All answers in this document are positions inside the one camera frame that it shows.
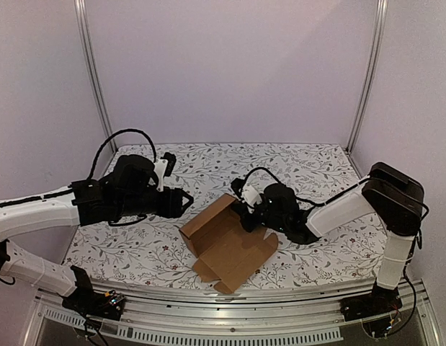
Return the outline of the brown cardboard box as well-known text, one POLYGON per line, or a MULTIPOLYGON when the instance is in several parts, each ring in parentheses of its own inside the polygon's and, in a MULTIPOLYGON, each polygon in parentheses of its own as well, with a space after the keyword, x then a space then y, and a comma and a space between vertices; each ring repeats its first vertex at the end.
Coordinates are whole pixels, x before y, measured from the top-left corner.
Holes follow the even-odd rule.
POLYGON ((236 199, 220 196, 183 225, 179 232, 196 257, 192 269, 204 283, 232 294, 277 251, 278 238, 265 227, 245 231, 240 217, 231 209, 236 199))

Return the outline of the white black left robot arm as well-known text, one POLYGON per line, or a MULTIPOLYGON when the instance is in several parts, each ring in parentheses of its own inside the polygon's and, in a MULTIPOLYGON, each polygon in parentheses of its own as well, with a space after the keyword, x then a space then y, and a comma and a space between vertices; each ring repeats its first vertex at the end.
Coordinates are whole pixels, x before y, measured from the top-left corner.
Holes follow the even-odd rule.
POLYGON ((183 189, 164 184, 175 163, 176 157, 170 153, 156 161, 122 155, 113 170, 99 180, 83 179, 45 194, 0 201, 0 277, 71 297, 84 313, 94 312, 99 297, 92 292, 85 270, 38 257, 14 243, 12 237, 65 226, 119 226, 124 217, 138 221, 149 215, 179 218, 194 199, 183 189))

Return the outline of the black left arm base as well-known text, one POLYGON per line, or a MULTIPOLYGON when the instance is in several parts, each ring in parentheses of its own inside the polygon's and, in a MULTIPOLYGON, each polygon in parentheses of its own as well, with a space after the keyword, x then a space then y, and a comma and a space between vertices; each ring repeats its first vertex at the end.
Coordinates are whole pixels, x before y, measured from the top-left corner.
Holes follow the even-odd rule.
POLYGON ((126 303, 126 296, 110 290, 98 293, 77 288, 70 296, 63 297, 62 306, 83 317, 96 316, 119 321, 126 303))

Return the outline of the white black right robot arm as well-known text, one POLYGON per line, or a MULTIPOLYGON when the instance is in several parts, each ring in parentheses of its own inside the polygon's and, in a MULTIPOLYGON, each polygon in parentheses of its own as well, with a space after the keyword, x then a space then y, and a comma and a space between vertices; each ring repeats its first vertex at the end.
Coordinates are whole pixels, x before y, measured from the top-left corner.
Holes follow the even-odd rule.
POLYGON ((375 290, 365 297, 370 314, 380 314, 391 305, 391 292, 406 274, 414 250, 423 244, 422 221, 429 213, 424 188, 383 162, 373 164, 365 177, 321 203, 298 197, 279 179, 260 192, 247 177, 235 178, 231 189, 237 197, 231 208, 245 231, 264 226, 300 245, 322 240, 363 216, 376 215, 387 236, 375 290))

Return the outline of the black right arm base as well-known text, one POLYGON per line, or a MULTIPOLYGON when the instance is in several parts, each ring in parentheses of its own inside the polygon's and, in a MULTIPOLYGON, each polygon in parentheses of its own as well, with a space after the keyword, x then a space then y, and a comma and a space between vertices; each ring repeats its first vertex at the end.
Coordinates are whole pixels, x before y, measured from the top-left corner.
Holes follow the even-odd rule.
POLYGON ((339 301, 345 321, 365 319, 398 310, 402 301, 398 293, 366 293, 339 301))

